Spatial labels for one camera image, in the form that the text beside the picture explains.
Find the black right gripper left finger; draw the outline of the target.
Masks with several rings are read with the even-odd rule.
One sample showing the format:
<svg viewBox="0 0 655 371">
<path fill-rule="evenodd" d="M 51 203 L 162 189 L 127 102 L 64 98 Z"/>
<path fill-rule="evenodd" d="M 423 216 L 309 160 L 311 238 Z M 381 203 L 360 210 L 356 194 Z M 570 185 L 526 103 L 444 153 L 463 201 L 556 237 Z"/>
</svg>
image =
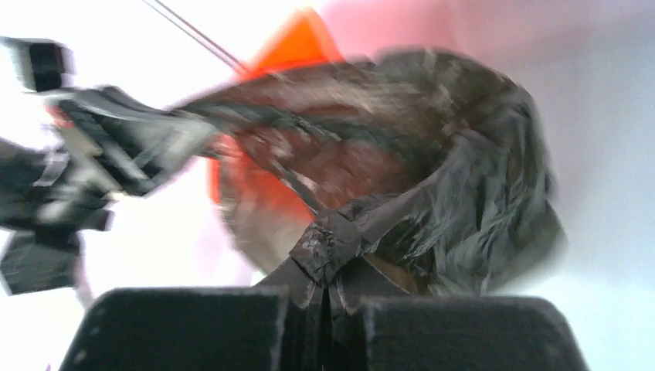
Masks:
<svg viewBox="0 0 655 371">
<path fill-rule="evenodd" d="M 121 288 L 87 311 L 60 368 L 278 370 L 288 293 L 280 288 Z"/>
</svg>

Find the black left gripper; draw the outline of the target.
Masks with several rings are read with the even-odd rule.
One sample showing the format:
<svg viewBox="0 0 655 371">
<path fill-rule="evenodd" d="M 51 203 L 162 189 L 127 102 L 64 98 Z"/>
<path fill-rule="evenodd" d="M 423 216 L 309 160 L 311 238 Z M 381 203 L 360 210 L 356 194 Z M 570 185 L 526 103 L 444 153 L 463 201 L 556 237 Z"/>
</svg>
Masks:
<svg viewBox="0 0 655 371">
<path fill-rule="evenodd" d="M 101 190 L 129 196 L 166 183 L 218 134 L 208 121 L 145 106 L 115 87 L 57 98 L 56 129 Z"/>
</svg>

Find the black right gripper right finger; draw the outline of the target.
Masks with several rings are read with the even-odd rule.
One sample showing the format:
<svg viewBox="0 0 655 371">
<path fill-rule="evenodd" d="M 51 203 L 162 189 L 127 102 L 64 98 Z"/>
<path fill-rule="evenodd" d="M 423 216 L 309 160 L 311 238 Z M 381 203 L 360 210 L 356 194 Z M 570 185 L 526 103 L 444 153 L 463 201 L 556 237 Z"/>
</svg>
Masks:
<svg viewBox="0 0 655 371">
<path fill-rule="evenodd" d="M 541 298 L 374 298 L 358 311 L 360 370 L 587 370 Z"/>
</svg>

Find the black plastic trash bag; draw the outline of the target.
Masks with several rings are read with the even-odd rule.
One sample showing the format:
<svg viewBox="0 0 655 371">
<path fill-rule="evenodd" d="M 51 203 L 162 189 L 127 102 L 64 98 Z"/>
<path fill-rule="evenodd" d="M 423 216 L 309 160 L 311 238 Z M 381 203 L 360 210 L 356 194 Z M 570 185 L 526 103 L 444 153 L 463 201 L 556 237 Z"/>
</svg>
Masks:
<svg viewBox="0 0 655 371">
<path fill-rule="evenodd" d="M 562 227 L 531 95 L 443 50 L 322 63 L 287 73 L 287 117 L 316 148 L 281 181 L 310 220 L 228 194 L 236 246 L 299 306 L 328 293 L 338 316 L 361 294 L 475 297 L 545 259 Z"/>
</svg>

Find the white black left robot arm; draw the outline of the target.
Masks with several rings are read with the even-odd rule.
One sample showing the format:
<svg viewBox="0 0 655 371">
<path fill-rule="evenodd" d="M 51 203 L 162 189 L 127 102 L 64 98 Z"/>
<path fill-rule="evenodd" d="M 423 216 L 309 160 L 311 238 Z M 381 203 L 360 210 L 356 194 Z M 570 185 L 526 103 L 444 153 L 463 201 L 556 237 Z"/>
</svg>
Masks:
<svg viewBox="0 0 655 371">
<path fill-rule="evenodd" d="M 46 103 L 61 144 L 1 141 L 1 274 L 12 294 L 75 287 L 81 230 L 107 230 L 108 204 L 146 196 L 216 137 L 207 120 L 146 106 L 122 90 L 68 89 Z"/>
</svg>

